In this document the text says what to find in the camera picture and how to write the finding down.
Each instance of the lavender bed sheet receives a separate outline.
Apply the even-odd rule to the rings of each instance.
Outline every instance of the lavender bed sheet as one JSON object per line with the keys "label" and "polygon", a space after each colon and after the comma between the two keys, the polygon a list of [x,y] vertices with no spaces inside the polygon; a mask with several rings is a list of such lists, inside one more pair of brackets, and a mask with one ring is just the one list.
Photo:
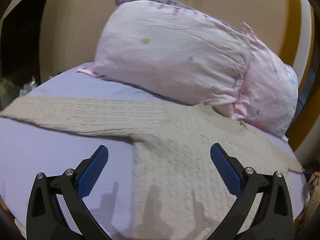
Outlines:
{"label": "lavender bed sheet", "polygon": [[[81,66],[92,66],[92,63]],[[162,100],[138,88],[77,73],[78,68],[50,79],[28,96]],[[3,118],[0,118],[0,127],[0,195],[22,226],[26,226],[29,194],[37,173],[44,172],[46,176],[62,174],[89,158],[99,145],[105,145],[109,150],[109,161],[91,194],[83,200],[110,236],[114,239],[123,238],[121,235],[131,236],[134,162],[129,140],[81,137]],[[264,134],[276,146],[294,156],[286,142]],[[296,217],[308,200],[308,188],[302,174],[290,172],[289,182]],[[59,196],[58,199],[70,228],[79,232],[63,198]]]}

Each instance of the silver bolt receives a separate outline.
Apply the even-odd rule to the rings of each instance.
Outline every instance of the silver bolt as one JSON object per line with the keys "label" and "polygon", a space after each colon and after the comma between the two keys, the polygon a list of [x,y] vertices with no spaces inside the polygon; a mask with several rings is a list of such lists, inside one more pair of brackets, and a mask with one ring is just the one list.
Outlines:
{"label": "silver bolt", "polygon": [[42,179],[42,177],[43,177],[43,173],[42,172],[37,174],[37,179]]}
{"label": "silver bolt", "polygon": [[245,168],[245,172],[248,173],[248,174],[253,174],[254,173],[254,169],[253,168]]}
{"label": "silver bolt", "polygon": [[66,170],[65,174],[66,174],[67,176],[71,176],[71,175],[73,174],[73,169],[68,169],[68,170]]}
{"label": "silver bolt", "polygon": [[279,177],[279,178],[282,178],[282,177],[283,177],[283,174],[282,174],[281,171],[276,171],[276,175],[277,175],[277,177]]}

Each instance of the textured blue pad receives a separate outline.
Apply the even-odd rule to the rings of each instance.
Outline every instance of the textured blue pad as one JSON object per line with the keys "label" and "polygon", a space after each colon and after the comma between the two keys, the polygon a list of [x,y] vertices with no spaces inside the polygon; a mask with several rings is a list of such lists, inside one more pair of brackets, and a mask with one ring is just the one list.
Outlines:
{"label": "textured blue pad", "polygon": [[109,157],[107,147],[102,147],[78,180],[77,193],[80,198],[89,196]]}
{"label": "textured blue pad", "polygon": [[215,144],[211,146],[210,157],[230,194],[239,197],[242,193],[241,179],[223,152]]}

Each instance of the beige knit sweater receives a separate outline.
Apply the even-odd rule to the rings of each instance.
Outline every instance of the beige knit sweater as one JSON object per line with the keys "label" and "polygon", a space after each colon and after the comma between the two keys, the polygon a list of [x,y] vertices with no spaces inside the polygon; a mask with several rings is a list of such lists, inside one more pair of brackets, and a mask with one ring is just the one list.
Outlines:
{"label": "beige knit sweater", "polygon": [[136,149],[132,230],[140,239],[206,239],[222,221],[236,198],[210,159],[214,143],[259,173],[280,170],[286,176],[288,166],[302,171],[266,137],[203,104],[22,97],[0,116],[81,135],[131,137]]}

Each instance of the sweater sleeve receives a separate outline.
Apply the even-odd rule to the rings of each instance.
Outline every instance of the sweater sleeve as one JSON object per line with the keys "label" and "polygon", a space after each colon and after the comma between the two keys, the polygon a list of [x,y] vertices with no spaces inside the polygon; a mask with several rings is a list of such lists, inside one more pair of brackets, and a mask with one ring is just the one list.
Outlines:
{"label": "sweater sleeve", "polygon": [[126,137],[160,126],[166,118],[164,103],[157,101],[29,96],[15,99],[0,116],[76,134]]}

